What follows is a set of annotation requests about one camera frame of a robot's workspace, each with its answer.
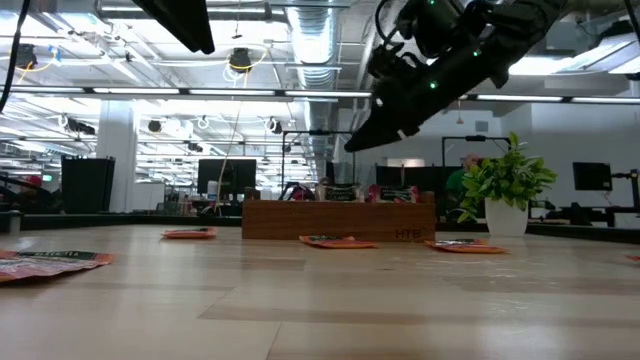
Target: fluorescent light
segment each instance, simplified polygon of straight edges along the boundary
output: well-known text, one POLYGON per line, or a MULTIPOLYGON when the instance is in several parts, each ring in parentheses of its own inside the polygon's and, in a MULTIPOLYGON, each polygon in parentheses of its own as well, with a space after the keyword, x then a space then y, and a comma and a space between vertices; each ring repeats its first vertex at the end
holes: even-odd
POLYGON ((27 134, 23 133, 20 130, 17 129, 12 129, 6 126, 0 126, 0 132, 5 133, 5 134, 12 134, 12 135, 16 135, 16 136, 27 136, 27 134))
POLYGON ((565 66, 558 71, 586 70, 589 66, 594 65, 622 48, 629 46, 632 42, 635 42, 635 40, 627 40, 625 35, 607 38, 603 40, 597 48, 584 52, 572 58, 570 61, 567 61, 565 66))
POLYGON ((123 12, 130 12, 130 11, 141 12, 142 11, 142 9, 140 9, 137 6, 103 6, 100 10, 102 10, 102 11, 123 11, 123 12))
POLYGON ((337 65, 315 65, 315 64, 285 64, 287 70, 293 69, 314 69, 314 70, 342 70, 342 66, 337 65))
POLYGON ((22 170, 17 170, 17 171, 8 171, 9 174, 11 175, 40 175, 42 174, 40 171, 22 171, 22 170))
MULTIPOLYGON (((119 11, 119 12, 142 12, 142 9, 136 6, 103 6, 100 10, 102 11, 119 11)), ((252 14, 261 14, 264 13, 264 9, 243 9, 243 8, 219 8, 219 7, 208 7, 207 12, 240 12, 240 13, 252 13, 252 14)), ((282 15, 284 12, 282 10, 273 10, 273 14, 282 15)))
POLYGON ((27 138, 29 141, 44 141, 44 142, 76 142, 76 139, 72 138, 35 138, 29 137, 27 138))
MULTIPOLYGON (((143 159, 216 159, 222 160, 225 157, 221 155, 180 155, 180 154, 146 154, 137 155, 140 160, 143 159)), ((262 156, 229 156, 228 160, 259 160, 262 156)))
POLYGON ((248 90, 248 89, 192 89, 189 92, 193 95, 246 95, 246 96, 274 96, 273 90, 248 90))
POLYGON ((312 91, 312 90, 289 90, 285 91, 286 96, 294 97, 333 97, 333 98, 369 98, 369 91, 312 91))
POLYGON ((78 87, 51 87, 51 86, 12 86, 11 92, 28 93, 83 93, 84 89, 78 87))
POLYGON ((551 75, 566 67, 572 58, 525 56, 509 68, 510 75, 551 75))
POLYGON ((626 104, 640 105, 640 98, 605 98, 605 97, 574 97, 571 100, 576 104, 626 104))
POLYGON ((561 96, 478 95, 480 101, 560 102, 561 96))
POLYGON ((45 152, 47 149, 39 144, 28 142, 28 141, 14 141, 17 147, 27 150, 27 151, 36 151, 36 152, 45 152))
POLYGON ((640 57, 631 59, 617 68, 609 71, 609 74, 636 74, 640 72, 640 57))
POLYGON ((168 88, 94 88, 98 94, 179 94, 178 89, 168 88))

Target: computer monitor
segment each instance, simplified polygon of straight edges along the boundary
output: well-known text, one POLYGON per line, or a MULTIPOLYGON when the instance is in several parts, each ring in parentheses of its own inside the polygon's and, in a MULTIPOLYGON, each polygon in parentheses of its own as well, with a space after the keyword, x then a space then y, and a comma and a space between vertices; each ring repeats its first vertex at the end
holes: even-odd
MULTIPOLYGON (((207 183, 218 181, 224 160, 203 159, 198 162, 198 193, 207 193, 207 183)), ((246 187, 256 186, 256 160, 227 160, 222 176, 223 191, 243 194, 246 187)))
POLYGON ((611 191, 611 166, 605 163, 573 163, 575 189, 580 191, 611 191))

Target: product package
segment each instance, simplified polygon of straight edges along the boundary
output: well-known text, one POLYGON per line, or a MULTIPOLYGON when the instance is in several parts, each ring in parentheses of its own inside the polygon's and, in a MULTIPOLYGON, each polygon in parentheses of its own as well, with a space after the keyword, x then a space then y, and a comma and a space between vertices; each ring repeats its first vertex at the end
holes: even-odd
POLYGON ((300 236, 300 241, 309 246, 325 249, 370 249, 378 247, 375 243, 369 241, 357 241, 353 236, 300 236))
POLYGON ((320 201, 360 201, 360 188, 356 184, 336 184, 316 186, 316 197, 320 201))
POLYGON ((504 254, 507 252, 507 249, 488 245, 486 239, 436 240, 426 244, 436 250, 469 254, 504 254))
POLYGON ((167 230, 162 234, 166 239, 213 239, 218 235, 216 228, 201 228, 191 230, 167 230))
POLYGON ((419 197, 417 186, 369 186, 372 203, 417 203, 419 197))
POLYGON ((110 264, 113 255, 85 251, 15 252, 0 250, 0 283, 110 264))

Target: white pillar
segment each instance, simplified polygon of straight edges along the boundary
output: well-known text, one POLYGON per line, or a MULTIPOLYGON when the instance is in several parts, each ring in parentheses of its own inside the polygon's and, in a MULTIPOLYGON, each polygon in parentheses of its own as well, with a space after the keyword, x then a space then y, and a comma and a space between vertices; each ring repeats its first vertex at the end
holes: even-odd
POLYGON ((136 178, 139 119, 128 100, 103 100, 98 126, 98 158, 116 159, 111 187, 111 212, 131 212, 136 178))

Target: wooden box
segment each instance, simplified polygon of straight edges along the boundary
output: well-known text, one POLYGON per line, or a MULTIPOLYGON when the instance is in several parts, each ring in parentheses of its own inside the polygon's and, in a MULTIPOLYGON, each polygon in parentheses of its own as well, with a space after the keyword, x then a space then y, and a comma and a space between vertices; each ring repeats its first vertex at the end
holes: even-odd
POLYGON ((435 238, 435 204, 315 201, 244 202, 244 239, 298 240, 301 235, 354 236, 363 241, 435 238))

